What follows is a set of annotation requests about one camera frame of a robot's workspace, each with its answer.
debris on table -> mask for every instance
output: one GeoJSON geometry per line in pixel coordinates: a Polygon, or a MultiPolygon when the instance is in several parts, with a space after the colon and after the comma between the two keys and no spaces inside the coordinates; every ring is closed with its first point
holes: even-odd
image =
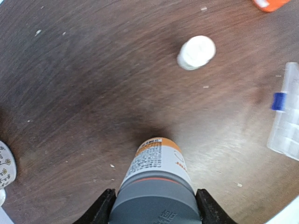
{"type": "Polygon", "coordinates": [[[202,12],[207,11],[207,7],[202,7],[202,8],[201,8],[201,11],[202,11],[202,12]]]}
{"type": "Polygon", "coordinates": [[[39,30],[36,32],[36,35],[35,35],[35,36],[37,36],[41,31],[42,31],[42,30],[39,29],[39,30]]]}

dark wood grain surface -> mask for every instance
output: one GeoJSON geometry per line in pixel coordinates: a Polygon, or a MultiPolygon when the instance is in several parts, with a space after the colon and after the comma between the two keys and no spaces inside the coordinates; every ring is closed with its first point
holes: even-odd
{"type": "Polygon", "coordinates": [[[5,0],[0,138],[18,165],[6,188],[11,219],[71,224],[119,187],[152,135],[182,148],[194,188],[237,222],[274,216],[299,194],[299,162],[266,147],[277,76],[299,61],[298,9],[297,0],[271,14],[250,0],[5,0]],[[195,35],[217,53],[188,72],[176,56],[195,35]]]}

white bottle cap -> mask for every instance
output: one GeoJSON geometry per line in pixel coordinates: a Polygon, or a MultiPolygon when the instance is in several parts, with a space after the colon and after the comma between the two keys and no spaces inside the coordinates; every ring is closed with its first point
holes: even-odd
{"type": "Polygon", "coordinates": [[[215,53],[216,46],[209,37],[195,36],[182,46],[178,64],[185,70],[195,70],[207,64],[215,53]]]}

clear plastic container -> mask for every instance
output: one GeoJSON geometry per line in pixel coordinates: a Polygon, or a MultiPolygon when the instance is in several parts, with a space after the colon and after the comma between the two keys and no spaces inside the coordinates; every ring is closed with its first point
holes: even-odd
{"type": "Polygon", "coordinates": [[[299,161],[299,66],[287,63],[282,93],[284,107],[276,111],[267,147],[299,161]]]}

